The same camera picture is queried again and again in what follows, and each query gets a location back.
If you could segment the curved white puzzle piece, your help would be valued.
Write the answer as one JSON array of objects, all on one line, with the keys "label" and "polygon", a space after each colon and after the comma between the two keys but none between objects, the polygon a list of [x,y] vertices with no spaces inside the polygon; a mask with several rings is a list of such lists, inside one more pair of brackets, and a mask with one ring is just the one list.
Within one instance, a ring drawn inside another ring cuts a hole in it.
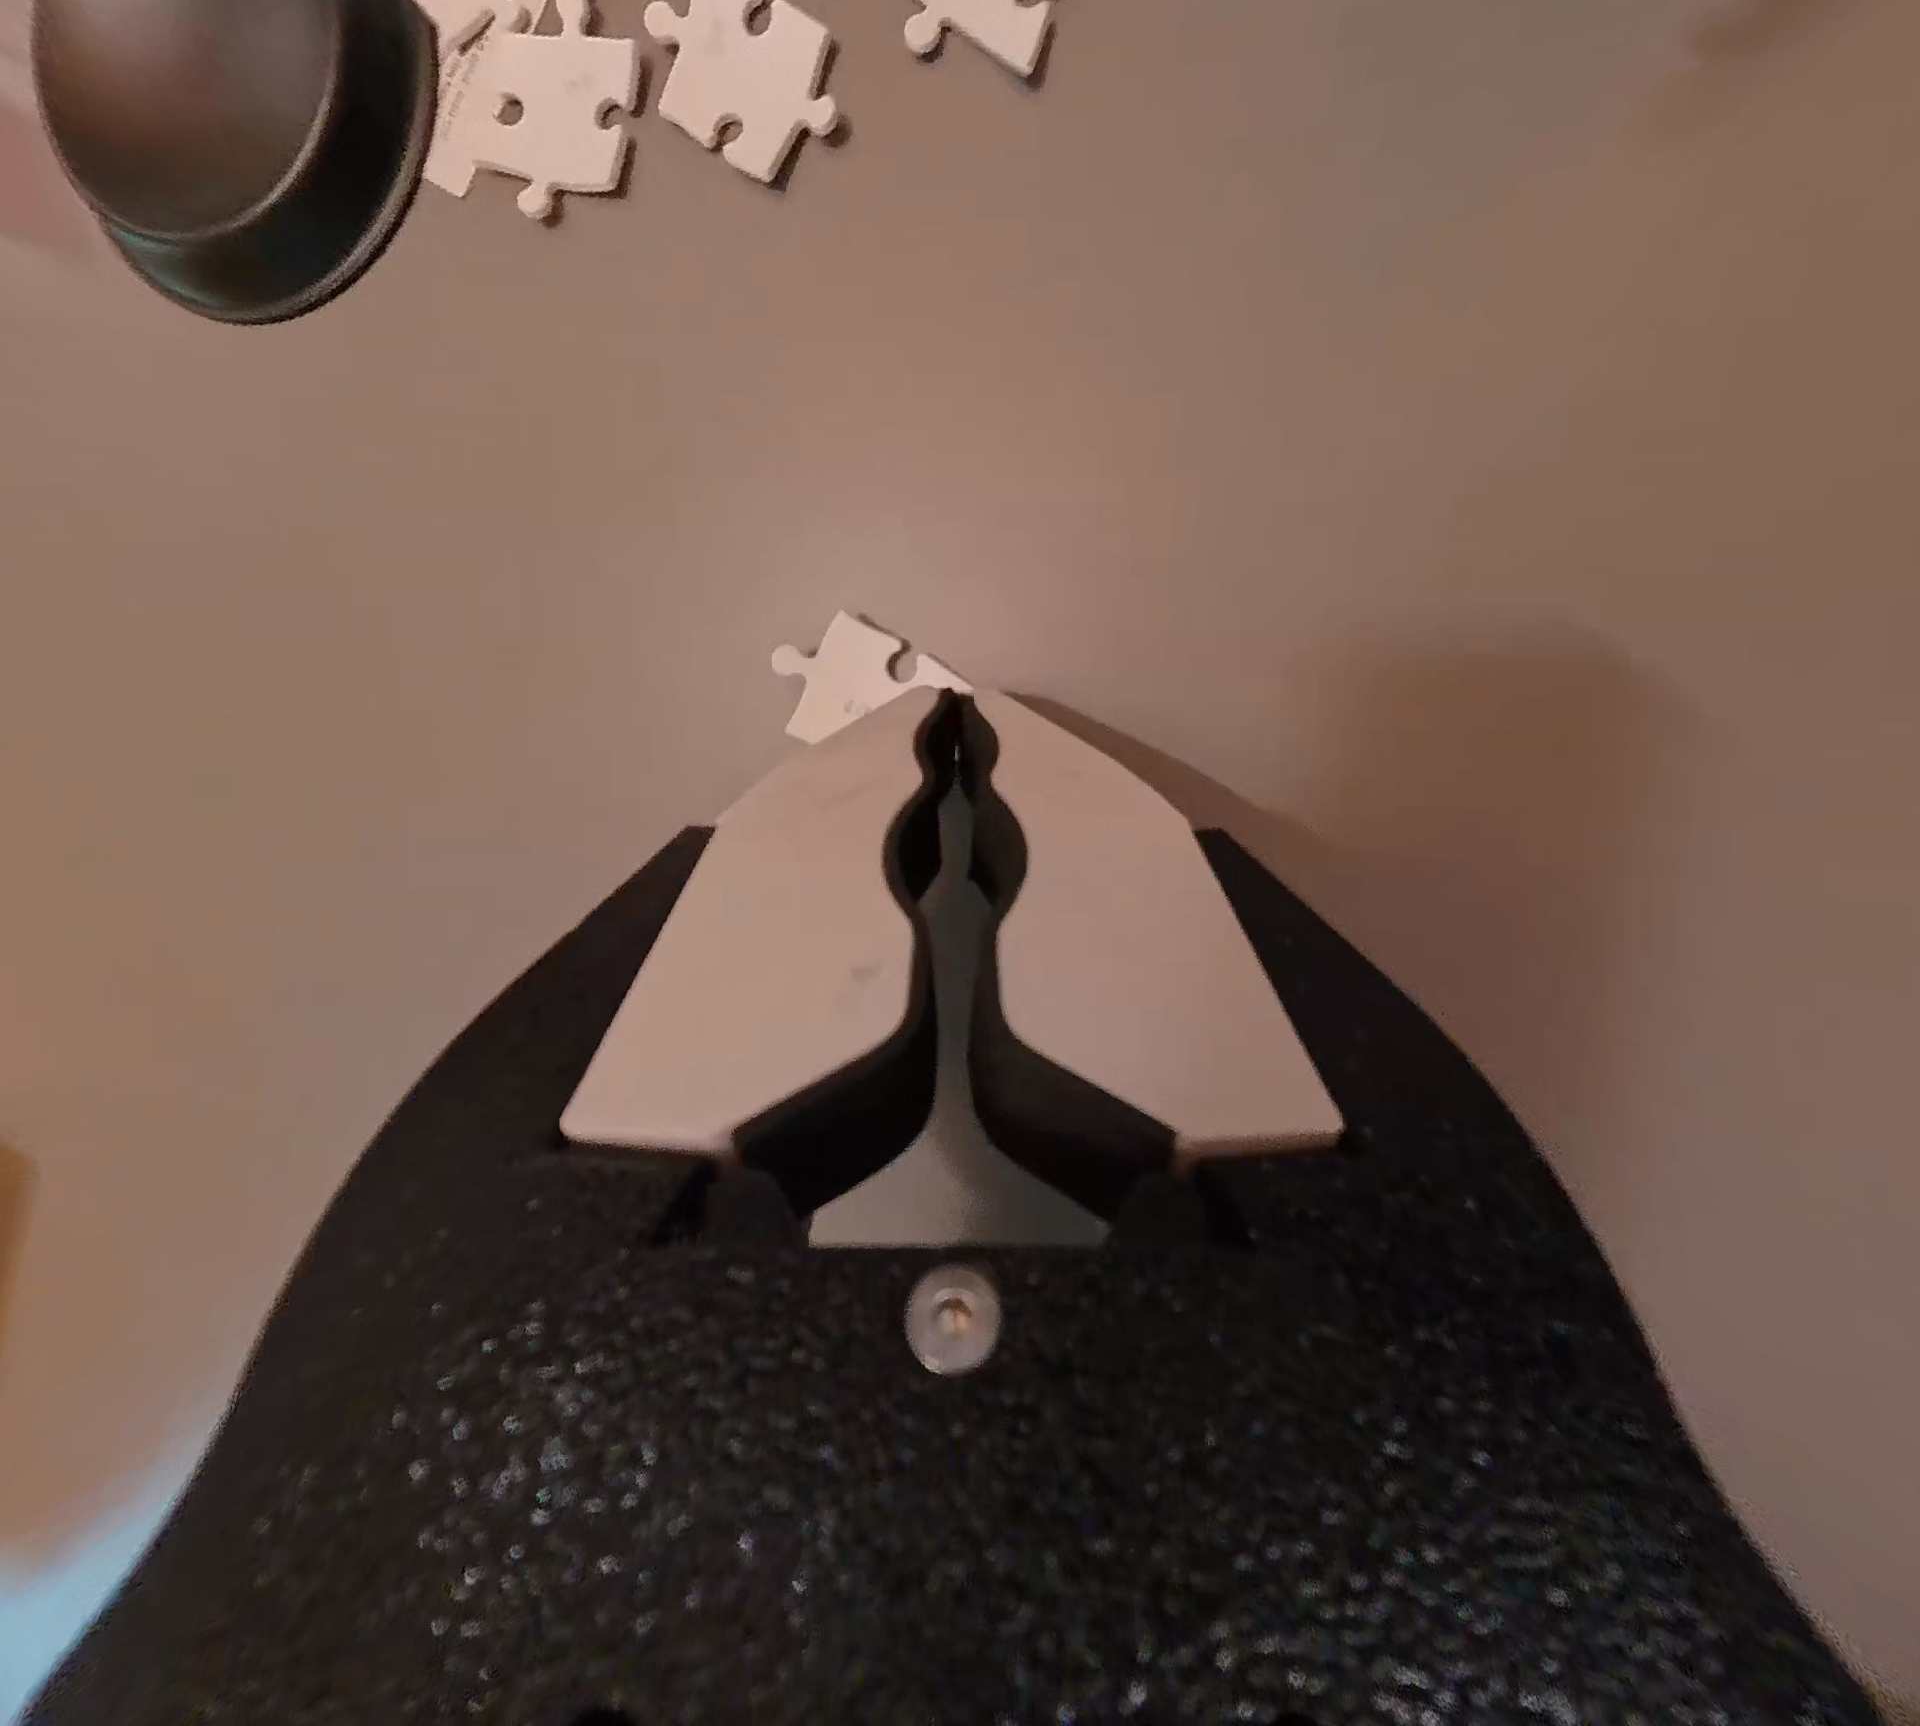
[{"label": "curved white puzzle piece", "polygon": [[777,644],[770,666],[777,678],[797,683],[781,730],[807,745],[919,688],[974,692],[972,681],[903,634],[849,609],[835,609],[809,648]]}]

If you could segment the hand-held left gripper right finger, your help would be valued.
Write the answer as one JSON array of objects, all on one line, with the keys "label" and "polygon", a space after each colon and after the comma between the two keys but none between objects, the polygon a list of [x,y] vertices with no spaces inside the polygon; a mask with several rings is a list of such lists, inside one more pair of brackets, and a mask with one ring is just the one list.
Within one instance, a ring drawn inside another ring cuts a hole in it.
[{"label": "hand-held left gripper right finger", "polygon": [[1089,1212],[1215,1161],[1334,1148],[1343,1118],[1187,818],[979,688],[956,701],[972,880],[972,1107]]}]

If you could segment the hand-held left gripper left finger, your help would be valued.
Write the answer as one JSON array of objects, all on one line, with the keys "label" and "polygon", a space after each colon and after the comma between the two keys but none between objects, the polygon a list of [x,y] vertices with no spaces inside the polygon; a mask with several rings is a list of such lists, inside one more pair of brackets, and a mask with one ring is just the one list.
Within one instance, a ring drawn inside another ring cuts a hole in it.
[{"label": "hand-held left gripper left finger", "polygon": [[600,1152],[765,1175],[817,1212],[922,1135],[957,695],[917,686],[804,745],[712,827],[560,1114]]}]

